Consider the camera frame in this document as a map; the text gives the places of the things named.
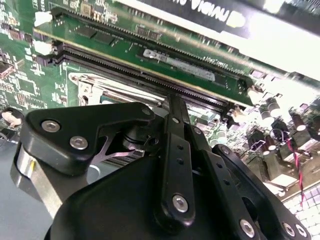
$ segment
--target electrolytic capacitor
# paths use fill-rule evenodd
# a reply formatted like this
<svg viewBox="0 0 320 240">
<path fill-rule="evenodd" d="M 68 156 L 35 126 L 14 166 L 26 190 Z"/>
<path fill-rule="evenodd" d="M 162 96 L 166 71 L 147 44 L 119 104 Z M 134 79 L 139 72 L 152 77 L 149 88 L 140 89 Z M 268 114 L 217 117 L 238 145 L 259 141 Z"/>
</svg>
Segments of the electrolytic capacitor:
<svg viewBox="0 0 320 240">
<path fill-rule="evenodd" d="M 268 110 L 270 111 L 271 116 L 274 118 L 278 118 L 281 116 L 281 109 L 276 100 L 273 100 L 268 105 Z"/>
<path fill-rule="evenodd" d="M 298 114 L 293 115 L 292 121 L 297 131 L 303 131 L 306 129 L 306 125 L 300 115 Z"/>
<path fill-rule="evenodd" d="M 312 127 L 315 130 L 315 132 L 320 135 L 320 116 L 315 116 L 312 119 Z"/>
<path fill-rule="evenodd" d="M 270 126 L 271 124 L 274 123 L 275 119 L 271 116 L 269 110 L 261 110 L 260 113 L 261 113 L 263 124 L 265 126 Z"/>
<path fill-rule="evenodd" d="M 217 132 L 218 141 L 220 144 L 225 144 L 228 141 L 227 132 L 225 130 L 220 130 Z"/>
<path fill-rule="evenodd" d="M 268 154 L 270 153 L 270 151 L 269 151 L 269 149 L 268 149 L 268 146 L 267 146 L 266 144 L 263 144 L 263 145 L 261 146 L 261 151 L 262 151 L 262 154 L 263 154 L 264 156 L 266 156 L 266 155 L 268 155 Z"/>
<path fill-rule="evenodd" d="M 273 151 L 277 148 L 274 139 L 270 135 L 265 136 L 264 139 L 265 145 L 269 151 Z"/>
</svg>

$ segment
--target motherboard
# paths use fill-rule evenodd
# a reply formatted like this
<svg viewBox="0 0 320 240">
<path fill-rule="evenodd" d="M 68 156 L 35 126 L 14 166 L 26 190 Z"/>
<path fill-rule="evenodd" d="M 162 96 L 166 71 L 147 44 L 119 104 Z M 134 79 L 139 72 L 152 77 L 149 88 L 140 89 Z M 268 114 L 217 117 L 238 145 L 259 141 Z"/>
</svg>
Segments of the motherboard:
<svg viewBox="0 0 320 240">
<path fill-rule="evenodd" d="M 123 2 L 0 0 L 0 137 L 16 141 L 35 109 L 143 102 L 156 112 L 173 94 L 211 147 L 226 144 L 258 172 L 268 161 L 293 162 L 293 149 L 302 163 L 319 154 L 320 79 Z M 297 183 L 293 167 L 285 183 L 277 171 L 260 178 L 277 189 Z"/>
</svg>

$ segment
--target electronic component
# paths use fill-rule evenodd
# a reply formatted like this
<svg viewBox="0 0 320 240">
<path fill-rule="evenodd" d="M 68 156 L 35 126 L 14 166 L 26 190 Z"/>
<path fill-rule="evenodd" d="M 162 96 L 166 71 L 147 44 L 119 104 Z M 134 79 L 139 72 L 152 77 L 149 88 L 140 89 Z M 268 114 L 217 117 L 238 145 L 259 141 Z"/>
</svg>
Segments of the electronic component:
<svg viewBox="0 0 320 240">
<path fill-rule="evenodd" d="M 235 123 L 245 123 L 248 120 L 248 116 L 238 106 L 232 109 L 230 114 Z"/>
<path fill-rule="evenodd" d="M 267 146 L 267 149 L 269 151 L 273 151 L 273 150 L 275 150 L 277 148 L 274 139 L 270 135 L 265 136 L 264 139 L 265 139 L 265 144 L 264 145 Z"/>
<path fill-rule="evenodd" d="M 199 128 L 201 131 L 206 132 L 210 131 L 211 127 L 209 126 L 209 123 L 207 120 L 202 118 L 197 118 L 195 121 L 195 126 Z"/>
<path fill-rule="evenodd" d="M 298 176 L 292 163 L 283 161 L 276 154 L 264 157 L 271 183 L 287 187 L 297 181 Z"/>
<path fill-rule="evenodd" d="M 247 139 L 249 149 L 252 152 L 256 152 L 262 147 L 262 145 L 266 143 L 263 132 L 259 130 L 254 130 L 253 133 Z"/>
<path fill-rule="evenodd" d="M 262 155 L 266 156 L 270 153 L 270 150 L 268 149 L 268 146 L 266 144 L 263 144 L 261 146 L 261 152 L 262 152 Z"/>
<path fill-rule="evenodd" d="M 255 79 L 262 79 L 262 77 L 264 76 L 264 73 L 261 71 L 253 70 L 250 76 Z"/>
<path fill-rule="evenodd" d="M 315 131 L 315 134 L 320 135 L 320 116 L 315 116 L 312 119 L 312 128 Z"/>
<path fill-rule="evenodd" d="M 258 91 L 255 87 L 251 86 L 247 89 L 247 94 L 254 105 L 259 105 L 260 101 L 263 99 L 264 94 Z"/>
<path fill-rule="evenodd" d="M 281 116 L 281 109 L 275 99 L 270 100 L 268 110 L 270 111 L 271 116 L 275 119 Z"/>
<path fill-rule="evenodd" d="M 90 27 L 79 27 L 78 29 L 75 30 L 75 32 L 81 36 L 87 37 L 91 39 L 97 31 L 90 28 Z"/>
<path fill-rule="evenodd" d="M 272 125 L 271 136 L 277 139 L 281 144 L 285 144 L 289 139 L 289 130 L 283 121 L 275 121 Z"/>
<path fill-rule="evenodd" d="M 262 123 L 264 126 L 271 126 L 271 124 L 274 123 L 275 119 L 271 116 L 270 111 L 267 109 L 267 106 L 262 105 L 259 108 L 261 118 L 262 118 Z"/>
<path fill-rule="evenodd" d="M 137 34 L 147 37 L 149 34 L 149 30 L 142 26 L 136 26 L 135 31 Z"/>
<path fill-rule="evenodd" d="M 14 39 L 14 40 L 23 40 L 23 36 L 21 35 L 21 33 L 17 30 L 14 29 L 10 29 L 9 30 L 10 36 Z"/>
<path fill-rule="evenodd" d="M 107 45 L 107 46 L 109 46 L 115 40 L 115 38 L 113 36 L 108 35 L 103 32 L 98 32 L 95 35 L 94 39 L 102 44 Z"/>
<path fill-rule="evenodd" d="M 27 42 L 27 43 L 30 43 L 32 44 L 32 36 L 28 33 L 25 33 L 24 34 L 24 40 Z"/>
<path fill-rule="evenodd" d="M 13 73 L 14 70 L 15 68 L 13 65 L 0 61 L 0 79 L 4 79 L 9 74 Z"/>
<path fill-rule="evenodd" d="M 250 161 L 247 167 L 251 172 L 257 176 L 257 178 L 263 182 L 263 184 L 273 193 L 278 194 L 283 189 L 280 186 L 272 184 L 269 179 L 269 174 L 267 170 L 267 164 L 262 161 L 259 157 L 255 157 Z"/>
<path fill-rule="evenodd" d="M 212 139 L 209 143 L 210 147 L 213 148 L 215 145 L 217 145 L 219 141 L 217 139 Z"/>
<path fill-rule="evenodd" d="M 228 137 L 227 137 L 227 131 L 226 130 L 224 130 L 224 129 L 219 130 L 216 133 L 216 136 L 217 136 L 218 142 L 220 144 L 226 144 L 227 143 Z"/>
<path fill-rule="evenodd" d="M 153 39 L 153 40 L 159 40 L 161 34 L 159 32 L 156 31 L 150 31 L 149 32 L 149 38 Z"/>
<path fill-rule="evenodd" d="M 20 126 L 23 122 L 24 114 L 17 109 L 7 107 L 1 112 L 1 118 L 4 119 L 5 123 L 11 128 Z"/>
<path fill-rule="evenodd" d="M 94 5 L 94 11 L 99 14 L 103 14 L 105 11 L 105 7 L 96 4 L 96 5 Z"/>
<path fill-rule="evenodd" d="M 298 114 L 293 115 L 292 121 L 297 131 L 303 131 L 306 129 L 306 125 L 300 115 Z"/>
<path fill-rule="evenodd" d="M 82 2 L 80 6 L 80 13 L 88 18 L 92 17 L 92 5 Z"/>
</svg>

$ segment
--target green circuit board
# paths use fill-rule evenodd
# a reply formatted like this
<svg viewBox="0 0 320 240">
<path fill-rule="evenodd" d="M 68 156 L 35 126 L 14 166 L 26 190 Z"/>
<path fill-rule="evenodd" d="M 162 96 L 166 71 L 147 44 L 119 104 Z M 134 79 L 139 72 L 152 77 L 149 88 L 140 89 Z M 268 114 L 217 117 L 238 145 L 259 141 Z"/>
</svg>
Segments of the green circuit board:
<svg viewBox="0 0 320 240">
<path fill-rule="evenodd" d="M 167 78 L 173 82 L 182 83 L 188 88 L 196 87 L 203 89 L 220 99 L 244 106 L 252 105 L 245 89 L 238 81 L 238 77 L 231 77 L 214 70 L 212 72 L 207 71 L 193 65 L 189 65 L 189 67 L 194 67 L 194 70 L 185 72 L 185 70 L 179 68 L 179 65 L 185 64 L 184 61 L 171 57 L 169 54 L 166 54 L 164 57 L 175 61 L 174 66 L 156 59 L 144 57 L 144 51 L 157 49 L 155 44 L 141 45 L 132 41 L 132 39 L 125 39 L 104 32 L 101 33 L 98 29 L 90 28 L 77 19 L 72 19 L 65 15 L 36 27 L 34 31 L 51 39 L 81 48 L 86 52 L 125 63 L 127 66 Z M 101 35 L 104 36 L 103 41 L 99 39 Z M 196 75 L 202 72 L 214 74 L 214 81 L 209 80 L 209 77 L 206 79 Z"/>
<path fill-rule="evenodd" d="M 108 9 L 111 9 L 112 6 L 113 9 L 130 11 L 129 9 L 123 9 L 123 7 L 120 8 L 120 5 L 118 5 L 116 2 L 113 3 L 113 1 L 107 0 L 88 0 L 87 4 L 91 5 L 92 8 L 90 9 L 92 13 L 90 14 L 92 14 L 92 20 L 97 23 L 102 22 L 101 16 L 104 16 L 105 20 L 106 16 L 112 16 L 107 11 Z M 95 12 L 97 12 L 99 9 L 97 8 L 97 11 L 95 10 L 96 5 L 100 7 L 102 5 L 104 6 L 104 12 L 103 14 L 101 13 L 101 16 L 99 17 L 100 21 L 97 21 L 97 13 Z M 248 96 L 242 89 L 240 89 L 240 86 L 238 85 L 239 82 L 237 79 L 239 79 L 239 77 L 232 77 L 235 76 L 235 74 L 224 75 L 224 70 L 222 69 L 223 71 L 217 73 L 217 75 L 221 74 L 221 76 L 225 77 L 216 82 L 212 82 L 181 71 L 181 69 L 177 67 L 172 68 L 172 66 L 169 66 L 161 61 L 158 62 L 154 61 L 154 59 L 143 58 L 143 51 L 148 49 L 152 44 L 152 50 L 156 50 L 158 46 L 172 45 L 177 48 L 185 48 L 184 50 L 197 51 L 193 54 L 195 56 L 198 55 L 198 57 L 201 56 L 201 54 L 207 54 L 207 52 L 200 54 L 200 52 L 204 51 L 203 48 L 194 48 L 186 44 L 175 45 L 177 41 L 173 41 L 172 38 L 167 37 L 165 32 L 162 32 L 157 36 L 150 35 L 151 32 L 155 32 L 156 29 L 150 28 L 148 30 L 143 30 L 146 28 L 146 25 L 143 27 L 143 25 L 140 23 L 135 23 L 134 21 L 137 21 L 138 18 L 142 18 L 142 15 L 139 15 L 138 13 L 136 15 L 134 12 L 133 16 L 131 14 L 131 17 L 123 19 L 120 14 L 117 14 L 118 21 L 112 23 L 112 18 L 109 18 L 107 22 L 104 21 L 103 23 L 106 24 L 106 27 L 114 25 L 121 28 L 122 33 L 125 33 L 124 29 L 127 29 L 126 33 L 128 35 L 135 38 L 140 37 L 141 40 L 150 40 L 150 36 L 157 38 L 157 40 L 151 41 L 151 43 L 149 41 L 148 45 L 135 44 L 132 38 L 128 40 L 117 35 L 112 35 L 112 41 L 110 44 L 105 44 L 96 39 L 97 34 L 95 34 L 93 37 L 88 37 L 79 33 L 77 29 L 86 27 L 86 24 L 68 16 L 63 16 L 63 19 L 60 19 L 60 22 L 58 18 L 35 27 L 35 13 L 39 10 L 52 10 L 54 7 L 63 7 L 77 13 L 84 11 L 81 0 L 44 0 L 42 2 L 32 0 L 0 0 L 0 61 L 6 64 L 0 65 L 0 68 L 6 68 L 8 65 L 14 66 L 13 71 L 0 79 L 0 110 L 7 107 L 12 107 L 26 114 L 34 109 L 78 106 L 79 88 L 70 80 L 70 75 L 88 74 L 94 75 L 96 78 L 100 79 L 106 77 L 97 73 L 96 71 L 93 71 L 92 69 L 81 67 L 78 64 L 62 62 L 59 65 L 44 66 L 37 63 L 35 58 L 37 55 L 40 55 L 40 53 L 36 49 L 36 42 L 50 45 L 52 43 L 52 39 L 59 39 L 71 46 L 82 48 L 83 50 L 92 52 L 96 55 L 108 56 L 114 59 L 116 58 L 119 60 L 119 62 L 122 61 L 126 64 L 131 64 L 131 66 L 138 66 L 139 69 L 143 69 L 146 72 L 149 71 L 156 73 L 157 75 L 169 76 L 173 81 L 183 80 L 188 87 L 195 85 L 197 88 L 212 92 L 213 95 L 216 94 L 216 96 L 220 96 L 225 100 L 241 103 L 244 106 L 252 105 Z M 154 21 L 157 22 L 158 20 L 150 19 L 149 22 Z M 163 22 L 162 25 L 160 23 L 160 26 L 166 28 L 173 27 L 172 25 L 169 26 L 167 24 L 168 23 Z M 49 36 L 49 38 L 41 40 L 37 38 L 37 34 L 39 33 Z M 198 43 L 201 43 L 200 37 L 197 35 L 190 35 L 190 38 L 197 40 Z M 228 50 L 224 49 L 223 46 L 214 47 L 215 49 L 218 48 L 224 52 L 228 52 Z M 228 52 L 228 56 L 231 56 L 232 54 L 234 54 L 234 52 Z M 203 60 L 204 55 L 202 55 L 200 58 L 196 58 L 195 56 L 193 56 L 194 59 Z M 212 53 L 210 58 L 217 59 L 218 56 L 221 57 L 223 55 L 214 55 Z M 221 62 L 221 67 L 228 69 L 233 73 L 239 72 L 244 75 L 249 75 L 252 71 L 251 67 L 247 68 L 245 65 L 237 65 L 235 64 L 236 61 L 230 61 L 226 63 L 225 60 L 225 58 L 221 58 L 219 60 Z M 211 63 L 213 69 L 212 71 L 216 71 L 216 65 L 214 64 L 214 61 L 203 62 L 206 64 Z M 303 81 L 310 81 L 310 85 L 312 85 L 315 90 L 319 89 L 318 81 L 313 79 L 310 80 L 309 78 L 304 78 Z M 310 103 L 317 98 L 317 94 L 315 93 L 316 91 L 308 91 L 307 96 L 304 95 L 302 97 L 297 97 L 297 94 L 305 90 L 296 87 L 297 91 L 293 91 L 294 89 L 292 89 L 289 92 L 288 88 L 285 88 L 285 86 L 288 85 L 287 82 L 278 81 L 275 83 L 275 81 L 273 81 L 273 83 L 273 88 L 271 88 L 272 86 L 269 85 L 266 86 L 266 93 L 270 94 L 272 97 L 276 94 L 279 94 L 280 96 L 282 94 L 282 99 L 285 98 L 285 102 L 289 103 L 288 108 L 285 108 L 285 110 L 288 110 L 292 106 L 295 108 L 298 106 L 299 108 L 299 104 L 297 103 L 292 103 L 291 105 L 291 102 L 295 100 L 306 99 L 304 103 L 306 105 L 310 105 Z M 117 102 L 114 99 L 104 95 L 101 95 L 100 99 L 100 103 Z M 319 112 L 315 110 L 298 109 L 298 111 L 299 114 L 304 114 L 303 119 L 306 122 L 310 121 L 310 119 L 319 114 Z M 212 126 L 208 126 L 211 121 L 220 119 L 219 115 L 216 116 L 216 113 L 213 113 L 209 109 L 196 109 L 194 106 L 189 106 L 189 112 L 191 122 L 205 132 L 209 143 L 219 138 L 219 132 L 225 131 L 227 140 L 226 145 L 240 154 L 243 154 L 248 150 L 247 133 L 252 129 L 259 127 L 260 124 L 258 119 L 260 116 L 258 108 L 247 107 L 245 113 L 251 117 L 248 122 L 240 128 L 230 128 L 229 130 L 226 129 L 226 124 L 221 122 L 216 122 Z M 2 120 L 0 120 L 0 126 L 8 128 L 8 126 Z M 250 159 L 254 158 L 255 156 L 260 156 L 260 153 L 250 153 L 250 156 L 246 161 L 250 161 Z"/>
<path fill-rule="evenodd" d="M 169 46 L 233 73 L 250 76 L 253 70 L 257 70 L 279 78 L 285 78 L 287 75 L 286 72 L 250 59 L 221 42 L 178 27 L 115 0 L 49 0 L 48 5 L 44 4 L 44 6 L 46 8 L 48 6 L 49 10 L 54 7 L 66 8 L 132 35 Z"/>
</svg>

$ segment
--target capacitor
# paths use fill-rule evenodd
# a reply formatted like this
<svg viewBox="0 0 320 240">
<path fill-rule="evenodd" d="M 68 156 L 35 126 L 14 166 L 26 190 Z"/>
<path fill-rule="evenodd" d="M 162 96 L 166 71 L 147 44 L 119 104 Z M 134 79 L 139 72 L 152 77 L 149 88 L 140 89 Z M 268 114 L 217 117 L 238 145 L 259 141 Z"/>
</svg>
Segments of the capacitor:
<svg viewBox="0 0 320 240">
<path fill-rule="evenodd" d="M 272 100 L 268 105 L 268 110 L 270 111 L 271 117 L 278 118 L 281 116 L 281 109 L 276 100 Z"/>
<path fill-rule="evenodd" d="M 316 134 L 320 135 L 320 116 L 315 116 L 312 119 L 312 128 L 315 130 Z"/>
<path fill-rule="evenodd" d="M 292 121 L 297 131 L 300 132 L 306 129 L 306 125 L 300 115 L 298 114 L 293 115 Z"/>
<path fill-rule="evenodd" d="M 268 155 L 268 154 L 270 153 L 270 151 L 269 151 L 269 149 L 268 149 L 268 146 L 267 146 L 266 144 L 263 144 L 263 145 L 261 146 L 261 151 L 262 151 L 262 154 L 263 154 L 264 156 L 266 156 L 266 155 Z"/>
<path fill-rule="evenodd" d="M 212 139 L 210 141 L 210 147 L 213 148 L 215 145 L 217 145 L 219 143 L 219 141 L 217 139 Z"/>
<path fill-rule="evenodd" d="M 271 116 L 270 111 L 267 110 L 266 107 L 263 107 L 263 106 L 260 107 L 259 111 L 260 111 L 264 126 L 270 126 L 271 124 L 274 123 L 275 119 Z"/>
<path fill-rule="evenodd" d="M 260 149 L 265 142 L 265 136 L 262 131 L 254 130 L 254 132 L 248 136 L 249 149 L 253 152 Z"/>
<path fill-rule="evenodd" d="M 277 148 L 274 139 L 270 135 L 265 136 L 264 139 L 265 145 L 269 151 L 273 151 Z"/>
<path fill-rule="evenodd" d="M 289 130 L 283 121 L 276 121 L 272 125 L 272 134 L 280 143 L 284 144 L 289 137 Z"/>
<path fill-rule="evenodd" d="M 216 136 L 218 137 L 218 142 L 220 144 L 225 144 L 228 141 L 227 132 L 225 130 L 220 130 L 217 132 Z"/>
</svg>

